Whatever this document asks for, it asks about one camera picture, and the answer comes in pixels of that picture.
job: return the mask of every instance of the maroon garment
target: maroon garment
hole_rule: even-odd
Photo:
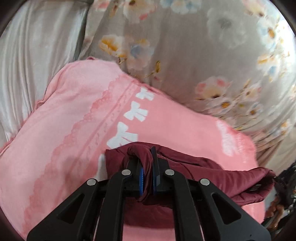
[[[128,199],[126,204],[125,223],[130,225],[173,227],[172,211],[169,208],[157,205],[144,206],[139,203],[164,205],[163,200],[156,200],[151,195],[153,158],[150,148],[152,146],[156,147],[159,158],[168,161],[171,169],[182,173],[187,179],[199,181],[207,178],[240,206],[263,201],[274,186],[275,174],[263,167],[249,171],[225,171],[207,158],[189,156],[156,144],[133,142],[113,150],[106,150],[105,154],[108,178],[125,169],[130,156],[137,156],[143,165],[144,194],[138,202],[135,199]],[[261,186],[256,191],[248,191],[257,183]]]

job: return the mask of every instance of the gray fabric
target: gray fabric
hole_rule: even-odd
[[[118,62],[258,151],[295,124],[295,36],[268,0],[113,0],[100,18],[81,59]]]
[[[52,77],[73,61],[89,5],[28,0],[0,38],[0,148],[15,136]]]

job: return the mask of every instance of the pink fabric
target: pink fabric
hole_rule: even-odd
[[[257,167],[251,140],[124,74],[112,62],[78,61],[50,82],[44,99],[2,152],[0,206],[28,232],[88,178],[106,179],[106,149],[142,141],[209,158],[226,170]],[[264,204],[245,210],[259,222]],[[172,229],[124,227],[123,240],[174,240]]]

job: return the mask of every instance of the pink pillow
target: pink pillow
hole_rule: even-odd
[[[134,141],[209,158],[226,170],[257,167],[255,147],[244,134],[148,88],[115,63],[89,59],[56,74],[44,99],[2,151],[0,206],[26,238],[88,178],[106,179],[106,149]],[[263,220],[263,203],[245,209]],[[174,238],[171,229],[125,226],[123,240]]]

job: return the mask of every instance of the white bow print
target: white bow print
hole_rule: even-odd
[[[128,126],[122,122],[117,124],[117,134],[107,141],[107,146],[111,149],[118,148],[131,142],[138,140],[138,134],[126,132]]]
[[[139,107],[140,107],[139,103],[132,101],[131,110],[124,113],[123,116],[131,121],[134,119],[134,117],[136,117],[140,122],[144,121],[148,114],[148,110],[143,110],[143,109],[140,109]]]
[[[153,100],[154,94],[151,92],[148,92],[147,88],[141,87],[141,91],[136,94],[136,97],[143,100],[147,98],[148,100]]]

